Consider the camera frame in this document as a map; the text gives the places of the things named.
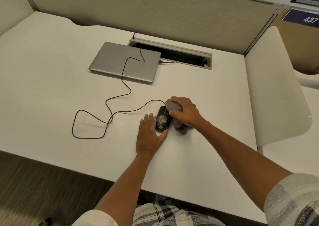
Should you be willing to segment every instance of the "person's right hand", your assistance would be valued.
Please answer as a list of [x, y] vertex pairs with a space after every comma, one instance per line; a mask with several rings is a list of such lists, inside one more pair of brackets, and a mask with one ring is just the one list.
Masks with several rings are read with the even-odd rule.
[[183, 107], [183, 111], [170, 111], [170, 116], [196, 129], [198, 124], [200, 124], [203, 120], [202, 116], [199, 114], [198, 109], [196, 108], [196, 105], [193, 104], [192, 101], [186, 97], [173, 96], [172, 101], [175, 103], [179, 103]]

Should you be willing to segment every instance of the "desk number label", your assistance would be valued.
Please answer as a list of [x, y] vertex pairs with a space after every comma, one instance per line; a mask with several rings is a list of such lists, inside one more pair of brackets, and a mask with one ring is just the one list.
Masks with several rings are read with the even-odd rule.
[[298, 9], [292, 8], [282, 20], [319, 28], [319, 14]]

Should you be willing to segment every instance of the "white desk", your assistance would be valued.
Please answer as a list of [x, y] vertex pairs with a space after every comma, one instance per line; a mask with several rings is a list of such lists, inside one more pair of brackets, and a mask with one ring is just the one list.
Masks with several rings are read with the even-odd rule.
[[266, 157], [294, 173], [319, 177], [319, 75], [296, 72], [312, 115], [312, 125], [303, 135], [263, 147]]
[[[117, 180], [135, 156], [139, 120], [145, 113], [156, 114], [162, 104], [153, 102], [130, 115], [115, 115], [103, 139], [76, 139], [71, 127], [78, 109], [107, 120], [105, 100], [127, 92], [120, 79], [90, 73], [88, 67], [104, 42], [127, 45], [132, 35], [36, 12], [0, 37], [0, 150]], [[127, 82], [132, 94], [110, 101], [113, 111], [138, 108], [150, 99], [190, 97], [206, 119], [256, 149], [244, 56], [136, 37], [209, 52], [213, 68], [161, 65], [153, 84]], [[98, 136], [104, 126], [81, 114], [75, 133]], [[142, 189], [265, 222], [261, 210], [195, 130], [181, 136], [170, 129]]]

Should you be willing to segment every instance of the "plaid shirt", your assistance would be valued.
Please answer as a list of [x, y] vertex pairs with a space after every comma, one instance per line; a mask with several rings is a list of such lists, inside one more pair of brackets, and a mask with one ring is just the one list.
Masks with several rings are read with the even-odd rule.
[[[269, 226], [319, 226], [319, 178], [293, 174], [281, 180], [269, 192], [264, 212]], [[106, 213], [91, 210], [73, 226], [117, 226]], [[135, 210], [133, 226], [225, 226], [220, 220], [203, 214], [168, 206], [164, 201], [144, 204]]]

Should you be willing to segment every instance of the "person's left hand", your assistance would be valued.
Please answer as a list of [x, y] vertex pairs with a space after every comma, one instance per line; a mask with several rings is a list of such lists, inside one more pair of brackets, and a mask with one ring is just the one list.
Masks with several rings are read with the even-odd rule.
[[156, 117], [146, 114], [141, 119], [136, 141], [136, 153], [138, 156], [146, 156], [150, 160], [167, 137], [168, 130], [164, 130], [160, 136], [155, 132]]

